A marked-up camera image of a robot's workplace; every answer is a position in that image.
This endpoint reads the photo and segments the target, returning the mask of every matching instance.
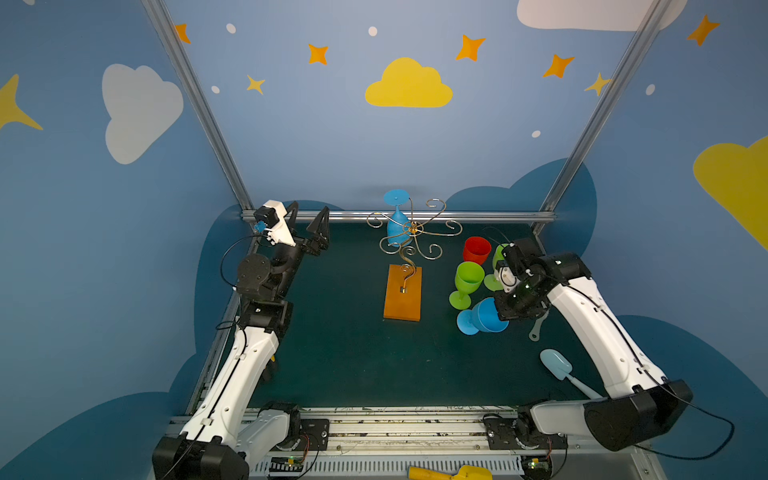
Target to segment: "blue plastic cup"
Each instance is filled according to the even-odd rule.
[[[464,310],[456,317],[456,326],[465,335],[475,335],[477,332],[498,333],[508,325],[509,322],[502,322],[498,318],[493,297],[484,299],[472,310]]]

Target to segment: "white cloud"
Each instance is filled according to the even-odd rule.
[[[672,0],[661,19],[666,28],[687,0]],[[653,0],[520,0],[518,19],[532,28],[636,31]]]
[[[112,120],[107,149],[120,164],[136,161],[181,116],[181,90],[147,66],[114,64],[104,70],[101,94]]]

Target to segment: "red cup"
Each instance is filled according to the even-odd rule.
[[[491,253],[491,243],[483,237],[469,237],[464,242],[464,261],[482,265]]]

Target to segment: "robotic arm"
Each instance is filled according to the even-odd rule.
[[[530,239],[516,240],[494,266],[505,286],[494,303],[499,319],[538,318],[557,307],[598,368],[610,398],[544,402],[522,409],[518,440],[541,434],[592,435],[613,452],[668,432],[693,398],[682,380],[669,381],[632,340],[574,253],[545,256]]]
[[[296,202],[286,209],[270,200],[256,211],[255,229],[275,245],[272,259],[259,253],[237,267],[240,316],[227,361],[200,408],[175,439],[163,437],[152,454],[158,480],[243,480],[275,445],[290,450],[300,437],[299,409],[271,402],[242,432],[240,423],[259,378],[290,324],[293,305],[285,300],[305,253],[327,250],[329,209],[320,211],[306,228],[309,238],[296,235]]]

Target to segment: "orange wooden base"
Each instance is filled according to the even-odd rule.
[[[400,293],[406,273],[402,265],[389,266],[384,318],[418,322],[422,319],[422,268],[416,267],[416,273],[406,283],[406,292]]]

